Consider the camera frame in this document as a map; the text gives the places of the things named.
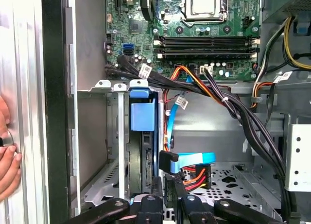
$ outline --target green circuit board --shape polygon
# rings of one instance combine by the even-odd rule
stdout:
[[[254,71],[253,64],[257,59],[241,59],[226,61],[226,65],[222,65],[223,61],[215,60],[168,60],[157,59],[154,54],[154,29],[158,29],[159,35],[167,35],[168,37],[192,37],[192,36],[252,36],[259,37],[259,0],[228,0],[228,16],[227,20],[222,23],[205,23],[202,25],[195,24],[187,27],[181,22],[180,2],[181,0],[156,0],[156,12],[158,18],[153,22],[147,22],[140,9],[140,0],[134,0],[133,6],[123,4],[120,10],[115,8],[115,0],[106,0],[106,33],[113,36],[113,45],[111,46],[111,54],[107,55],[107,61],[112,65],[117,62],[117,57],[122,54],[123,43],[133,43],[135,45],[135,54],[141,56],[144,61],[150,59],[151,67],[154,71],[170,77],[174,68],[178,64],[188,66],[196,64],[199,69],[200,65],[214,63],[213,77],[215,80],[239,80],[253,81]],[[160,19],[160,11],[165,11],[165,20]],[[253,17],[254,20],[247,28],[243,27],[243,19],[245,16]],[[230,27],[230,32],[225,33],[225,28]],[[176,28],[182,27],[183,32],[177,33]],[[197,29],[210,28],[208,35],[199,35]],[[134,63],[136,68],[140,68],[143,60]]]

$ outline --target finger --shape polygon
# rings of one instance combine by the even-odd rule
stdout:
[[[5,118],[3,113],[0,111],[0,137],[5,138],[5,135],[8,132],[8,128],[6,126]]]
[[[9,197],[10,195],[12,195],[13,192],[18,188],[20,183],[20,177],[21,177],[21,170],[19,169],[10,186],[6,190],[4,190],[4,192],[0,193],[0,202],[3,201],[5,198]]]
[[[0,193],[6,190],[14,180],[20,167],[21,158],[22,158],[21,154],[17,154],[14,157],[9,170],[2,178],[2,180],[0,180]]]
[[[1,161],[2,157],[3,157],[3,155],[4,155],[5,150],[6,150],[5,147],[3,147],[3,146],[0,147],[0,161]]]
[[[16,147],[14,145],[11,145],[9,148],[6,149],[2,159],[0,160],[0,180],[2,180],[2,178],[10,168],[15,150]]]
[[[9,111],[7,104],[5,103],[5,101],[3,100],[1,96],[0,96],[0,111],[4,115],[6,124],[9,124],[10,118],[11,118],[10,111]]]

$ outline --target motherboard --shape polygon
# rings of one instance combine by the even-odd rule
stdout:
[[[125,54],[167,77],[184,65],[215,80],[253,81],[259,27],[259,0],[106,0],[107,62]]]

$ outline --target cable label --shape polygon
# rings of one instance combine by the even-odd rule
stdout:
[[[280,81],[288,80],[292,73],[293,73],[293,71],[289,71],[289,72],[284,73],[283,75],[278,76],[278,77],[273,81],[273,83],[279,83]]]
[[[140,77],[141,79],[147,79],[149,77],[151,71],[152,71],[152,67],[150,67],[146,64],[142,64],[140,71],[139,71],[139,74],[138,74],[138,77]]]
[[[185,98],[178,96],[175,103],[185,110],[189,102]]]

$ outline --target cpu socket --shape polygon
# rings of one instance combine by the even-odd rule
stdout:
[[[228,0],[181,0],[179,6],[188,22],[224,22],[228,15]]]

